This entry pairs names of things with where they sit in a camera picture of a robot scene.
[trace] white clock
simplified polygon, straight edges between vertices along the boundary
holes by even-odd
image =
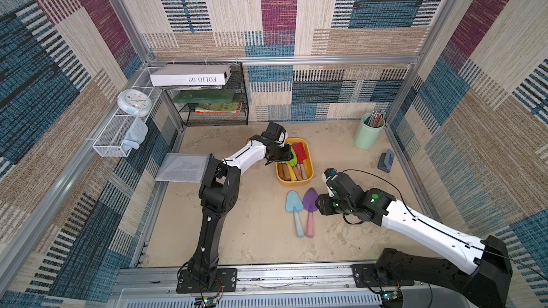
[[[118,107],[127,114],[144,117],[150,112],[152,105],[148,95],[130,88],[118,94]]]

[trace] white wire basket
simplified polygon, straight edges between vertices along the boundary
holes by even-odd
[[[150,113],[154,111],[154,105],[160,97],[162,92],[160,87],[154,87],[150,81],[150,74],[158,70],[159,68],[147,68],[141,73],[139,79],[135,82],[132,88],[145,93],[148,99],[151,101],[150,110],[142,117],[141,110],[139,113],[132,115],[122,111],[120,108],[114,112],[114,114],[108,120],[107,125],[99,133],[99,136],[93,143],[93,149],[101,157],[128,157],[131,153],[131,148],[128,151],[124,151],[122,148],[122,140],[124,140],[129,127],[133,124],[135,119],[140,119],[146,122]]]

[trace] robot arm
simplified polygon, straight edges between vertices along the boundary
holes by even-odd
[[[266,164],[290,161],[293,154],[290,146],[285,145],[286,138],[285,129],[271,122],[265,132],[251,137],[232,156],[223,160],[209,160],[198,192],[202,199],[202,229],[194,255],[187,262],[187,269],[181,269],[178,273],[178,293],[184,293],[187,289],[193,292],[196,286],[200,291],[214,287],[221,231],[226,215],[238,200],[240,176],[264,158]]]
[[[334,169],[327,169],[322,177],[329,192],[320,195],[316,204],[322,214],[357,216],[362,222],[398,231],[445,258],[384,249],[375,264],[378,282],[413,279],[460,292],[480,308],[505,306],[512,268],[503,258],[508,257],[503,241],[493,236],[483,241],[449,228],[378,188],[363,191],[347,174]]]
[[[286,138],[285,129],[271,122],[265,132],[251,137],[234,155],[223,160],[210,159],[198,193],[202,200],[198,246],[178,272],[177,293],[210,291],[218,285],[219,240],[225,217],[238,198],[240,176],[263,158],[266,164],[290,161],[293,154],[285,145]],[[512,268],[503,258],[508,257],[508,252],[501,240],[489,236],[483,241],[453,230],[408,208],[387,192],[377,188],[363,191],[347,174],[334,169],[327,169],[322,178],[329,194],[320,195],[316,206],[323,215],[357,216],[361,222],[396,230],[445,257],[412,256],[384,249],[374,266],[374,277],[379,283],[423,281],[460,292],[480,308],[504,307]]]

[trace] metal bracket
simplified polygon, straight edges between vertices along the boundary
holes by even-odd
[[[352,272],[354,274],[354,282],[356,283],[357,288],[367,288],[367,285],[369,285],[370,287],[395,287],[398,285],[396,281],[379,283],[379,281],[377,281],[376,279],[375,264],[372,263],[353,264]],[[415,281],[412,280],[400,281],[401,287],[410,287],[414,284]]]
[[[223,292],[232,293],[236,291],[236,280],[238,278],[238,269],[237,268],[221,268],[217,269],[217,278],[220,281],[215,281],[213,288],[209,289],[200,289],[200,284],[196,281],[188,270],[182,271],[182,279],[177,282],[177,293],[178,294],[197,294],[202,293],[203,291],[215,293],[221,288],[221,283],[223,285]]]

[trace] black wire shelf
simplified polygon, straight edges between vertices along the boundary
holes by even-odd
[[[205,64],[205,63],[187,63],[187,64]],[[232,102],[241,102],[242,105],[238,113],[223,112],[196,112],[198,104],[185,104],[178,112],[185,126],[227,126],[227,125],[248,125],[249,123],[249,105],[247,100],[247,90],[245,88],[245,79],[243,77],[242,63],[240,62],[208,62],[207,64],[229,64],[230,78],[223,90],[234,90],[235,94]]]

